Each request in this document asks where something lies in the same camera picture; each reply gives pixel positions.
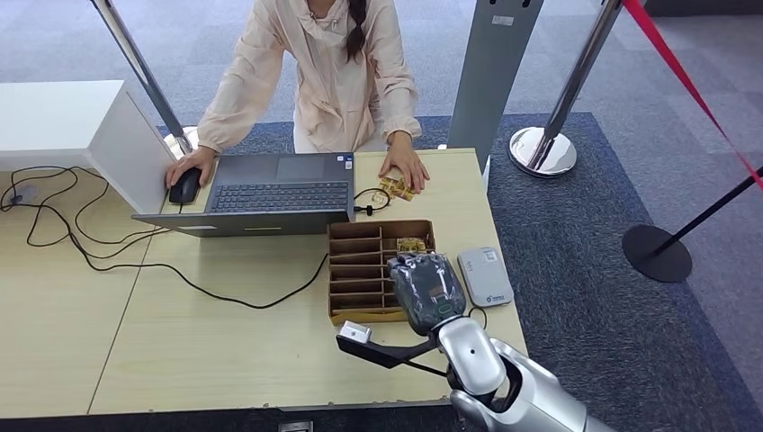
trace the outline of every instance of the light wood desk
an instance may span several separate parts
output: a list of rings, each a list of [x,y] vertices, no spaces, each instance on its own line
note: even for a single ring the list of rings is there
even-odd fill
[[[453,263],[466,248],[499,249],[473,150],[420,155],[432,176],[426,190],[412,202],[394,200],[373,218],[431,220],[437,250]],[[357,191],[379,183],[384,156],[355,155]],[[199,212],[208,193],[184,212]],[[171,264],[215,293],[263,304],[306,283],[327,249],[325,236],[169,234],[151,241],[145,262]],[[196,292],[166,269],[144,269],[91,412],[435,401],[449,393],[447,382],[429,373],[405,366],[387,370],[340,352],[328,320],[327,291],[324,268],[304,292],[271,309],[250,310]],[[491,336],[526,350],[513,303],[488,314]],[[380,343],[421,340],[407,323],[370,327]],[[419,360],[445,367],[437,353]]]
[[[71,178],[33,181],[39,196],[35,202],[66,187]],[[0,189],[10,183],[10,174],[0,173]],[[76,211],[102,190],[101,181],[81,174],[73,190],[49,204],[73,221]],[[133,269],[96,273],[68,239],[52,247],[27,246],[35,212],[0,212],[0,418],[87,413],[138,274]],[[97,239],[118,240],[146,228],[131,220],[131,213],[110,191],[83,213],[82,226]],[[44,211],[32,240],[49,242],[65,233],[58,218]],[[89,240],[83,244],[98,255],[117,250]],[[147,246],[144,240],[113,260],[95,262],[139,263]]]

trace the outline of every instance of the pink jacket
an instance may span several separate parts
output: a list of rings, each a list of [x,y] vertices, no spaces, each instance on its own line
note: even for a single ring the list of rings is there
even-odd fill
[[[285,50],[297,60],[295,121],[320,151],[363,145],[375,130],[369,105],[377,98],[385,140],[394,131],[421,135],[394,0],[367,1],[365,47],[347,61],[346,35],[355,27],[347,0],[336,0],[324,19],[310,16],[306,0],[258,0],[199,123],[201,144],[221,151],[246,137],[273,97]]]

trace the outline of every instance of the red rope barrier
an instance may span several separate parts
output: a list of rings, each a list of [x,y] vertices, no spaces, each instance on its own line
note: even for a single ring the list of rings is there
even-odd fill
[[[755,183],[758,184],[760,190],[763,190],[763,180],[761,180],[760,175],[755,172],[755,168],[752,167],[750,162],[748,162],[748,160],[741,154],[739,149],[734,146],[734,143],[729,139],[729,136],[726,135],[726,132],[721,127],[721,124],[715,119],[713,112],[710,111],[710,107],[707,106],[707,103],[705,103],[705,99],[703,99],[699,94],[699,91],[696,89],[696,86],[692,82],[691,78],[689,78],[689,75],[681,66],[681,63],[673,54],[673,51],[670,50],[668,44],[665,43],[665,40],[660,34],[660,31],[657,30],[657,27],[654,25],[654,22],[646,13],[639,0],[624,0],[624,6],[628,12],[631,13],[631,16],[636,21],[636,23],[639,24],[639,27],[641,27],[642,31],[649,39],[651,44],[654,45],[654,49],[659,52],[659,54],[662,56],[662,59],[664,59],[665,63],[668,64],[670,70],[672,70],[676,75],[676,78],[678,78],[681,84],[683,84],[688,92],[692,95],[696,103],[700,108],[702,108],[702,111],[707,114],[707,117],[710,118],[710,121],[713,122],[715,127],[718,128],[718,131],[726,139],[726,142],[729,143],[729,146],[731,146],[732,150],[734,150],[734,153],[736,153],[737,158],[740,159],[745,169],[747,169],[747,172],[750,173],[750,176],[752,176],[753,179],[755,179]]]

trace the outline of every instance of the woman's right hand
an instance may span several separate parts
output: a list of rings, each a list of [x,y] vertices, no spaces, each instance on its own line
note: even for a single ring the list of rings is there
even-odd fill
[[[181,157],[180,160],[167,169],[165,175],[167,189],[174,186],[177,181],[180,180],[180,176],[193,167],[201,169],[202,175],[199,177],[199,185],[204,187],[210,180],[215,156],[217,156],[215,150],[209,147],[199,146],[199,148],[191,152],[191,154]]]

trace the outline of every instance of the laptop touchpad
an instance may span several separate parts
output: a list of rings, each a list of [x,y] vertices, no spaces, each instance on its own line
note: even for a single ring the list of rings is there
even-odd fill
[[[323,177],[323,157],[281,157],[278,159],[278,180],[320,179]]]

